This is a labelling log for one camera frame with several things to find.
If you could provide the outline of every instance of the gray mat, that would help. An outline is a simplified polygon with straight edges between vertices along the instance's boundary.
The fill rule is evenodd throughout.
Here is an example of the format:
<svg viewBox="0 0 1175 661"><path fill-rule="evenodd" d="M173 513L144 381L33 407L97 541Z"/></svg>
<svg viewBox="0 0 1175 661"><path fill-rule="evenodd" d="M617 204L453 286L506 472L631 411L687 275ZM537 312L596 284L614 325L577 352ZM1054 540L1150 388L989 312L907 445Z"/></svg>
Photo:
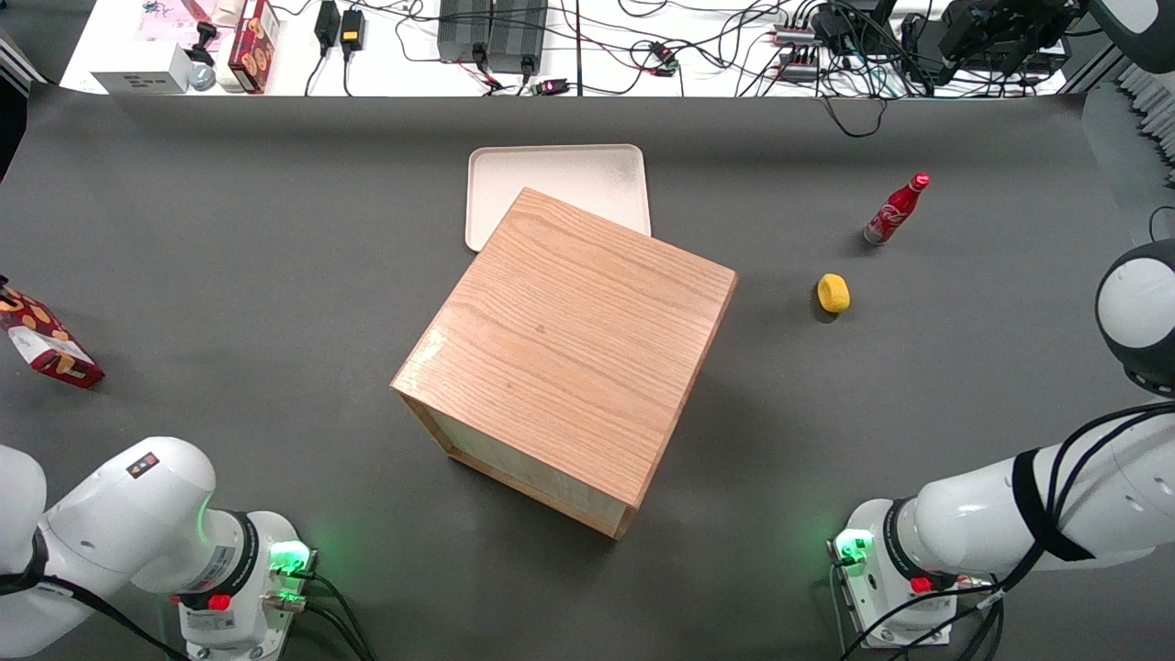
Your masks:
<svg viewBox="0 0 1175 661"><path fill-rule="evenodd" d="M74 391L0 351L0 438L45 465L51 499L143 437L197 444L213 505L287 514L385 660L835 659L822 545L854 506L1147 399L1093 318L1129 241L1080 107L900 102L850 140L804 100L41 88L0 186L0 264L109 377ZM878 107L838 109L864 129ZM388 390L472 258L469 153L546 142L639 146L653 234L741 275L615 545L446 460ZM862 249L918 169L918 214ZM831 323L810 297L825 271L854 301ZM1169 558L1030 576L1000 657L1168 657ZM118 603L155 618L133 591ZM287 659L345 659L331 640L301 618ZM98 619L41 657L83 654L159 657Z"/></svg>

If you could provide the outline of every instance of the wood grain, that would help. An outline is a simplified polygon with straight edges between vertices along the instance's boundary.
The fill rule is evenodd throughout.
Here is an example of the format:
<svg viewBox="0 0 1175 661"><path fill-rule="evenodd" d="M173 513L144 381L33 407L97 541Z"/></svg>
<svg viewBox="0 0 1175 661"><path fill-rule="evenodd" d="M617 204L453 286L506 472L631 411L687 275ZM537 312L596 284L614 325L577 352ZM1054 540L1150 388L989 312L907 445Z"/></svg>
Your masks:
<svg viewBox="0 0 1175 661"><path fill-rule="evenodd" d="M524 189L391 385L634 511L737 281Z"/></svg>

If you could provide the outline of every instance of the sticker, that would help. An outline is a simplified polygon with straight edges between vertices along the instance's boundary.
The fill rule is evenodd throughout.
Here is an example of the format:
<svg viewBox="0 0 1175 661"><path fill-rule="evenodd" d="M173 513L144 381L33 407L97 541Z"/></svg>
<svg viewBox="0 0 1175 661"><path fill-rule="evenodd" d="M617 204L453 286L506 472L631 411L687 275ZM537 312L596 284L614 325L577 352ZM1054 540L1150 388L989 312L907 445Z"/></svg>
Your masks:
<svg viewBox="0 0 1175 661"><path fill-rule="evenodd" d="M40 592L53 593L53 594L55 594L58 596L63 596L66 599L73 599L73 592L67 591L66 588L58 587L58 586L51 586L49 584L38 584L36 588L34 588L34 589L40 591Z"/></svg>
<svg viewBox="0 0 1175 661"><path fill-rule="evenodd" d="M157 464L159 459L155 458L155 453L148 452L142 457L142 459L130 466L127 466L127 473L130 473L130 477L137 480L143 473L154 468Z"/></svg>
<svg viewBox="0 0 1175 661"><path fill-rule="evenodd" d="M181 592L204 592L213 587L217 579L221 578L233 564L233 558L236 557L236 549L230 546L217 546L213 551L213 557L208 559L208 566L204 571L200 573L200 578L194 582L189 584Z"/></svg>
<svg viewBox="0 0 1175 661"><path fill-rule="evenodd" d="M227 632L236 628L231 611L188 611L188 628L194 632Z"/></svg>

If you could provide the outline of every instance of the red bottle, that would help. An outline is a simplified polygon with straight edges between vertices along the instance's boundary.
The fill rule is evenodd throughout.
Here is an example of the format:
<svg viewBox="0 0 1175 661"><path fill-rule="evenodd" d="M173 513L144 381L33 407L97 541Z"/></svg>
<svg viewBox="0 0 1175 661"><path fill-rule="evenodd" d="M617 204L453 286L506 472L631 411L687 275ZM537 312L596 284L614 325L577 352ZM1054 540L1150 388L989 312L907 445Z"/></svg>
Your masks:
<svg viewBox="0 0 1175 661"><path fill-rule="evenodd" d="M920 171L909 180L900 190L889 195L889 200L881 207L873 220L865 225L865 240L874 245L881 245L893 236L893 232L901 227L902 222L914 213L918 205L918 196L931 184L931 175Z"/></svg>

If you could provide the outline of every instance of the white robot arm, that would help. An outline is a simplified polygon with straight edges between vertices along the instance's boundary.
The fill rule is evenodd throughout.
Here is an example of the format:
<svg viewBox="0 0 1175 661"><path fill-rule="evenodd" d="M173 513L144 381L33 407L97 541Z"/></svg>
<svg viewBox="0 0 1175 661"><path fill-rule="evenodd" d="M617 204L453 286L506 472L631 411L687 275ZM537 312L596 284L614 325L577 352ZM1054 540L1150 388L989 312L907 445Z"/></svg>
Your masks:
<svg viewBox="0 0 1175 661"><path fill-rule="evenodd" d="M302 581L271 566L309 568L294 527L269 512L207 507L208 458L174 438L146 439L107 461L52 510L45 474L0 446L0 657L36 654L127 582L174 595L188 653L275 659L290 614L273 599Z"/></svg>
<svg viewBox="0 0 1175 661"><path fill-rule="evenodd" d="M1175 541L1175 403L1167 402L1175 397L1175 240L1120 257L1099 286L1096 313L1127 378L1164 402L931 483L914 498L858 507L830 547L858 628L868 632L865 646L904 647L924 635L947 643L956 581L1006 578L1035 549L1043 553L1030 568L1081 569ZM1050 504L1069 481L1054 519ZM925 599L934 593L941 596Z"/></svg>

